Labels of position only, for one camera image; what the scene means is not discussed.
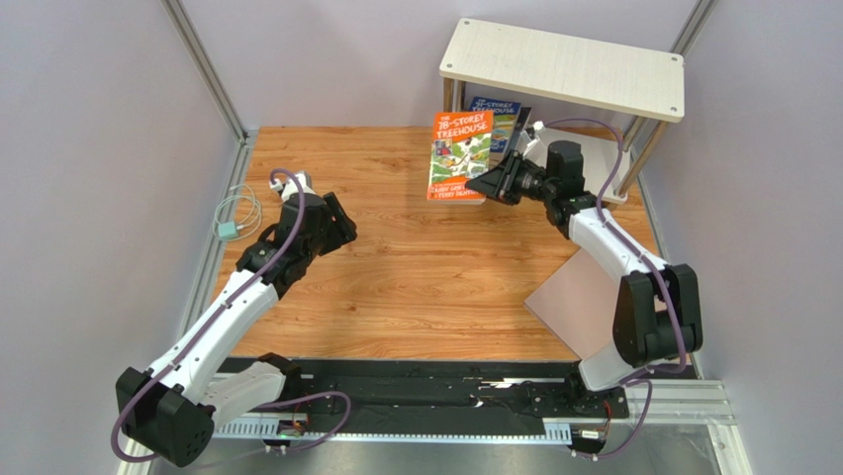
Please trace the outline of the blue 91-storey treehouse book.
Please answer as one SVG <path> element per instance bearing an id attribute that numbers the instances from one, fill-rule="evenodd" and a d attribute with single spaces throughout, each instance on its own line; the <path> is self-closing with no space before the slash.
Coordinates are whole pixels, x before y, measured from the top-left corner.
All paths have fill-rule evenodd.
<path id="1" fill-rule="evenodd" d="M 469 104 L 471 112 L 491 110 L 493 112 L 493 128 L 491 133 L 490 166 L 497 165 L 504 156 L 515 128 L 515 123 L 521 109 L 521 104 L 515 101 L 499 100 L 483 96 L 475 96 Z"/>

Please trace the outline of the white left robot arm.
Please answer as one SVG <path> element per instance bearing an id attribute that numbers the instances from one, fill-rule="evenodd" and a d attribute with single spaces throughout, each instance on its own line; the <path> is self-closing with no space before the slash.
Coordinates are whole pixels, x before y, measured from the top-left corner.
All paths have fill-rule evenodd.
<path id="1" fill-rule="evenodd" d="M 246 331 L 317 257 L 356 238 L 356 225 L 334 194 L 306 190 L 286 199 L 278 223 L 243 252 L 196 324 L 147 369 L 129 367 L 118 378 L 114 454 L 128 463 L 163 458 L 185 467 L 205 450 L 216 428 L 252 410 L 308 402 L 300 366 L 275 353 L 223 381 L 214 377 Z"/>

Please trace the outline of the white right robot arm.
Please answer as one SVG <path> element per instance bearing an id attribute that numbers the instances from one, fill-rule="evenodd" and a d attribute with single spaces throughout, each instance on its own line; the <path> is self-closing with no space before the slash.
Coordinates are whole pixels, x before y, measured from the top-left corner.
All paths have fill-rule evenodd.
<path id="1" fill-rule="evenodd" d="M 586 187 L 577 142 L 555 141 L 539 165 L 513 150 L 468 189 L 514 206 L 544 205 L 548 222 L 580 247 L 616 288 L 611 340 L 579 363 L 581 380 L 597 392 L 655 371 L 680 373 L 703 344 L 699 280 L 688 264 L 671 264 L 633 239 Z"/>

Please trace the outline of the Nineteen Eighty-Four book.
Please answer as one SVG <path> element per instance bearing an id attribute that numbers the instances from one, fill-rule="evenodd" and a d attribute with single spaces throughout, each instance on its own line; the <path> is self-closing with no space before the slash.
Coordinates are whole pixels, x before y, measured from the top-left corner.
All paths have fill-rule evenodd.
<path id="1" fill-rule="evenodd" d="M 509 143 L 510 150 L 523 151 L 525 146 L 529 142 L 529 135 L 525 131 L 525 128 L 529 124 L 531 111 L 532 108 L 528 106 L 522 106 L 519 109 L 519 113 L 516 117 L 515 126 Z"/>

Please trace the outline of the orange treehouse book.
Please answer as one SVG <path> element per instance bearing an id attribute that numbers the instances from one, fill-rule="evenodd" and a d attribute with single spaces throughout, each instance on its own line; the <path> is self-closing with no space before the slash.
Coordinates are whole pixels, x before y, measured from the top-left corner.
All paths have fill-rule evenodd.
<path id="1" fill-rule="evenodd" d="M 494 114 L 490 110 L 435 115 L 426 199 L 439 204 L 480 205 L 482 193 L 466 183 L 489 170 Z"/>

